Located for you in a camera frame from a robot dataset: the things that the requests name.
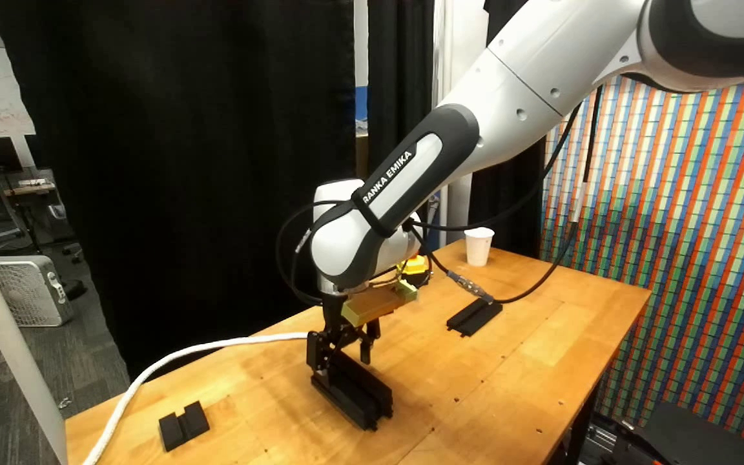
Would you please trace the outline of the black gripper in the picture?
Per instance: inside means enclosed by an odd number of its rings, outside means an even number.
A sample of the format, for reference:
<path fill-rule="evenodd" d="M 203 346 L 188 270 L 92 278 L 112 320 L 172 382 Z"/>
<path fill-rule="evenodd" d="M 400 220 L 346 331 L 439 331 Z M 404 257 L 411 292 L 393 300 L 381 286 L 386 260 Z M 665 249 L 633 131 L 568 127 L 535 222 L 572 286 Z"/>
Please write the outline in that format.
<path fill-rule="evenodd" d="M 324 318 L 325 318 L 324 333 L 310 331 L 309 333 L 309 350 L 306 350 L 306 360 L 316 375 L 328 371 L 328 354 L 332 354 L 328 344 L 346 346 L 346 344 L 363 338 L 359 355 L 364 363 L 373 360 L 373 346 L 381 338 L 381 314 L 368 296 L 363 296 L 363 293 L 356 293 L 356 296 L 325 296 L 324 300 Z"/>

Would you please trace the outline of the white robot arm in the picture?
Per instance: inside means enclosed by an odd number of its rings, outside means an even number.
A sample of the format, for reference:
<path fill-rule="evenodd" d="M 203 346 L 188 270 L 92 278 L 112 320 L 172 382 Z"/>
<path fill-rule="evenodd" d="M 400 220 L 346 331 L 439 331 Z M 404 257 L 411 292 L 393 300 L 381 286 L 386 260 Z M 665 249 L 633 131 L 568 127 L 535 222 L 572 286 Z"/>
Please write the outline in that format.
<path fill-rule="evenodd" d="M 744 81 L 744 0 L 528 0 L 373 176 L 312 214 L 328 323 L 309 363 L 354 338 L 338 300 L 417 249 L 404 222 L 439 186 L 517 156 L 616 74 L 678 93 Z"/>

